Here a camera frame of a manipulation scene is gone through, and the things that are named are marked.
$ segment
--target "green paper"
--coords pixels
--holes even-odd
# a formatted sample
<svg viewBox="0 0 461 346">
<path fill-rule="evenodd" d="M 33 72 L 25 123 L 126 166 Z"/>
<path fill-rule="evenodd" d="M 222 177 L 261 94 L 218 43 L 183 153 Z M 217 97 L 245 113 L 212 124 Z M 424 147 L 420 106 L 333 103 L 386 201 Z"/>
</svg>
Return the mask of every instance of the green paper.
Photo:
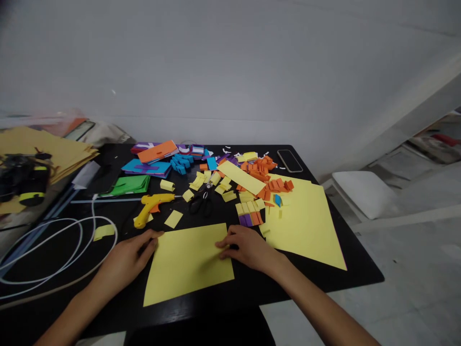
<svg viewBox="0 0 461 346">
<path fill-rule="evenodd" d="M 129 193 L 146 193 L 149 187 L 150 175 L 134 175 L 118 178 L 111 192 L 102 197 L 120 196 Z"/>
</svg>

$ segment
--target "white cable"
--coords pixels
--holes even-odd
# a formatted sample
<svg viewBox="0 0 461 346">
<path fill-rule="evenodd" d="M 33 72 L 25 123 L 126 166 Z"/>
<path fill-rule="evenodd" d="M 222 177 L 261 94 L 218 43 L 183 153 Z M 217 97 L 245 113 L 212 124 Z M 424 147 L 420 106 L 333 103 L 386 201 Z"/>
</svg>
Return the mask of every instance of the white cable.
<svg viewBox="0 0 461 346">
<path fill-rule="evenodd" d="M 50 291 L 47 291 L 47 292 L 44 292 L 44 293 L 41 293 L 41 294 L 38 294 L 38 295 L 35 295 L 33 297 L 28 297 L 28 298 L 24 298 L 24 299 L 21 299 L 19 301 L 14 301 L 14 302 L 11 302 L 11 303 L 8 303 L 8 304 L 4 304 L 2 306 L 0 306 L 0 310 L 3 310 L 3 309 L 6 309 L 8 307 L 11 307 L 11 306 L 15 306 L 15 305 L 19 305 L 19 304 L 22 304 L 22 303 L 25 303 L 27 301 L 31 301 L 31 300 L 34 300 L 34 299 L 38 299 L 40 297 L 44 297 L 44 296 L 47 296 L 48 294 L 51 294 L 53 292 L 57 292 L 63 288 L 66 288 L 68 286 L 71 286 L 77 282 L 79 282 L 80 280 L 84 279 L 85 277 L 87 277 L 89 274 L 91 274 L 93 271 L 95 271 L 101 264 L 102 262 L 104 262 L 104 260 L 107 258 L 107 256 L 109 255 L 109 253 L 112 251 L 112 249 L 115 247 L 115 245 L 117 244 L 117 240 L 118 240 L 118 233 L 117 233 L 117 226 L 115 226 L 115 224 L 112 222 L 112 220 L 104 217 L 104 216 L 96 216 L 95 215 L 95 209 L 94 209 L 94 203 L 91 203 L 91 212 L 92 212 L 92 216 L 90 217 L 87 217 L 87 218 L 84 218 L 84 219 L 81 219 L 81 220 L 76 220 L 74 223 L 71 223 L 70 225 L 64 227 L 63 229 L 59 230 L 57 233 L 53 234 L 52 236 L 48 237 L 47 239 L 45 239 L 44 241 L 42 241 L 40 244 L 38 244 L 37 246 L 35 246 L 34 248 L 30 249 L 29 251 L 27 251 L 26 253 L 24 253 L 23 255 L 21 255 L 20 257 L 12 260 L 11 262 L 3 265 L 0 267 L 0 270 L 3 269 L 3 268 L 6 268 L 10 265 L 12 265 L 13 263 L 16 263 L 16 261 L 18 261 L 19 259 L 21 259 L 22 257 L 26 256 L 27 254 L 31 253 L 32 251 L 34 251 L 35 249 L 39 248 L 40 246 L 42 246 L 44 243 L 46 243 L 47 241 L 49 241 L 50 239 L 54 238 L 55 236 L 57 236 L 58 234 L 60 234 L 61 232 L 64 232 L 66 229 L 74 226 L 75 224 L 78 224 L 81 227 L 81 223 L 83 221 L 86 221 L 86 220 L 90 220 L 90 219 L 93 219 L 93 232 L 92 232 L 92 235 L 91 235 L 91 238 L 89 240 L 89 242 L 86 244 L 85 248 L 83 249 L 83 251 L 75 258 L 72 260 L 73 256 L 75 255 L 76 251 L 74 251 L 73 255 L 69 258 L 69 260 L 66 262 L 66 264 L 64 264 L 59 270 L 57 270 L 54 274 L 46 277 L 46 278 L 42 278 L 42 279 L 39 279 L 39 280 L 34 280 L 34 281 L 31 281 L 31 282 L 22 282 L 22 283 L 19 283 L 19 282 L 15 282 L 14 284 L 24 284 L 24 283 L 34 283 L 34 282 L 37 282 L 37 281 L 41 281 L 39 284 L 31 287 L 31 288 L 28 288 L 24 291 L 21 291 L 21 292 L 17 292 L 17 293 L 13 293 L 13 294 L 10 294 L 10 295 L 7 295 L 7 296 L 1 296 L 0 297 L 0 300 L 2 299 L 7 299 L 7 298 L 11 298 L 11 297 L 15 297 L 15 296 L 18 296 L 18 295 L 21 295 L 23 293 L 26 293 L 26 292 L 29 292 L 29 291 L 32 291 L 33 289 L 43 285 L 45 282 L 47 282 L 48 280 L 50 280 L 51 278 L 53 278 L 54 276 L 56 276 L 57 274 L 59 274 L 61 271 L 65 270 L 66 268 L 68 268 L 70 265 L 72 265 L 85 251 L 86 249 L 88 248 L 88 246 L 92 243 L 93 239 L 94 239 L 94 235 L 95 235 L 95 231 L 96 231 L 96 218 L 99 218 L 99 219 L 104 219 L 106 221 L 108 221 L 113 227 L 114 227 L 114 231 L 115 231 L 115 236 L 114 236 L 114 243 L 112 244 L 112 247 L 110 248 L 109 252 L 107 253 L 107 255 L 101 260 L 101 262 L 99 262 L 93 269 L 91 269 L 89 272 L 87 272 L 85 275 L 81 276 L 80 278 L 78 278 L 77 280 L 74 280 L 72 281 L 71 283 L 68 283 L 68 284 L 65 284 L 61 287 L 57 287 L 55 289 L 52 289 Z M 35 229 L 37 228 L 40 228 L 42 226 L 44 226 L 45 224 L 48 224 L 48 223 L 52 223 L 52 222 L 57 222 L 57 221 L 61 221 L 61 220 L 70 220 L 70 219 L 58 219 L 58 220 L 52 220 L 50 222 L 47 222 L 47 223 L 44 223 L 36 228 L 34 228 L 33 230 L 29 231 L 27 234 L 31 233 L 32 231 L 34 231 Z M 81 241 L 82 241 L 82 235 L 80 237 L 80 240 L 79 240 L 79 246 L 81 244 Z"/>
</svg>

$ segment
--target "hand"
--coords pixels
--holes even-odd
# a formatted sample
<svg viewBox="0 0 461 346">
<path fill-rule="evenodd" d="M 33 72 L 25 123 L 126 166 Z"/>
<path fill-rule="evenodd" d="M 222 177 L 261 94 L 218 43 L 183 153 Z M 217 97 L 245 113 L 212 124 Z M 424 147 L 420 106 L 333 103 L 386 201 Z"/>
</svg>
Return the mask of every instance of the hand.
<svg viewBox="0 0 461 346">
<path fill-rule="evenodd" d="M 227 236 L 215 245 L 224 248 L 231 244 L 238 245 L 239 249 L 228 248 L 221 252 L 219 258 L 223 260 L 231 257 L 267 275 L 276 269 L 285 257 L 266 243 L 256 231 L 240 225 L 230 226 Z"/>
<path fill-rule="evenodd" d="M 155 251 L 157 238 L 163 234 L 164 232 L 149 229 L 141 235 L 119 242 L 102 263 L 88 287 L 93 288 L 93 292 L 98 295 L 103 295 L 102 298 L 112 299 L 144 269 Z M 139 255 L 138 251 L 143 245 L 147 246 Z"/>
</svg>

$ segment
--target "person's right hand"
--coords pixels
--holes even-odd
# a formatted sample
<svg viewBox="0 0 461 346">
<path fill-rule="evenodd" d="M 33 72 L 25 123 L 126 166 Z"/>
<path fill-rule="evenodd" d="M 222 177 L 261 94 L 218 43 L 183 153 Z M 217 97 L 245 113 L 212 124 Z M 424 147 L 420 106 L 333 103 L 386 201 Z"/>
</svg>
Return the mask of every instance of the person's right hand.
<svg viewBox="0 0 461 346">
<path fill-rule="evenodd" d="M 227 236 L 215 245 L 224 248 L 232 244 L 236 244 L 239 249 L 224 250 L 219 256 L 222 260 L 231 257 L 266 274 L 275 269 L 285 257 L 266 243 L 256 231 L 240 225 L 229 226 Z"/>
</svg>

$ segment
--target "person's left hand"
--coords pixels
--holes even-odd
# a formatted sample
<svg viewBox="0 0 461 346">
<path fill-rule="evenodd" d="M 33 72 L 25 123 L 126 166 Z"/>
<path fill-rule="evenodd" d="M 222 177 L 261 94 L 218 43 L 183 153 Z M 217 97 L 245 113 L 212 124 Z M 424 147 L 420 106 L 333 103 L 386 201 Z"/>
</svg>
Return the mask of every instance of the person's left hand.
<svg viewBox="0 0 461 346">
<path fill-rule="evenodd" d="M 119 242 L 109 253 L 101 268 L 88 285 L 101 298 L 110 300 L 128 286 L 144 269 L 155 251 L 158 237 L 164 232 L 151 229 L 141 235 Z M 147 245 L 144 251 L 139 250 Z"/>
</svg>

